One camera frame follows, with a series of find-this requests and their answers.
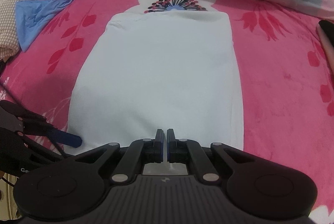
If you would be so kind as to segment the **white sweatshirt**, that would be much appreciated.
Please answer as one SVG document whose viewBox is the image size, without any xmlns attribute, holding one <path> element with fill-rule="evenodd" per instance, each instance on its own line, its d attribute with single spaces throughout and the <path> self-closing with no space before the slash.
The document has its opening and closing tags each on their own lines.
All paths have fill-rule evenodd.
<svg viewBox="0 0 334 224">
<path fill-rule="evenodd" d="M 219 11 L 113 16 L 80 69 L 68 131 L 79 154 L 125 147 L 158 129 L 204 147 L 243 148 L 243 101 L 229 16 Z"/>
</svg>

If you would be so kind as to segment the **beige houndstooth cloth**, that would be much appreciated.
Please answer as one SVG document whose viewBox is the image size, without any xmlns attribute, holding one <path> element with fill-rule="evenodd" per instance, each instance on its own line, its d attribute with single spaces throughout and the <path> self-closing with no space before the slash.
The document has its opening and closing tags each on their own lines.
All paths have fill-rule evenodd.
<svg viewBox="0 0 334 224">
<path fill-rule="evenodd" d="M 7 61 L 20 50 L 18 36 L 16 32 L 15 5 L 23 0 L 1 0 L 0 15 L 0 44 L 1 60 Z"/>
</svg>

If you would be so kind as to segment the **blue cloth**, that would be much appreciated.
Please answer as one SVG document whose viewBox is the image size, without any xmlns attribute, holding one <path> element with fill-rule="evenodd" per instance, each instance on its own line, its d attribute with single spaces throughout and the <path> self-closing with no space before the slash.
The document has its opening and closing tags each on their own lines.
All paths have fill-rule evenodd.
<svg viewBox="0 0 334 224">
<path fill-rule="evenodd" d="M 43 28 L 73 0 L 21 0 L 15 4 L 16 33 L 26 52 Z"/>
</svg>

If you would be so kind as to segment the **pink floral fleece blanket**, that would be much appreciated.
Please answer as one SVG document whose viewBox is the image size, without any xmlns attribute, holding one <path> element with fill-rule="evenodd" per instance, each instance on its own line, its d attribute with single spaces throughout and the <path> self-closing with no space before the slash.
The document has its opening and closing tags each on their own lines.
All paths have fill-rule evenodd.
<svg viewBox="0 0 334 224">
<path fill-rule="evenodd" d="M 74 0 L 1 73 L 1 99 L 16 99 L 68 131 L 80 69 L 121 13 L 219 11 L 229 16 L 243 101 L 243 150 L 310 176 L 310 214 L 333 223 L 333 75 L 318 18 L 260 0 Z"/>
</svg>

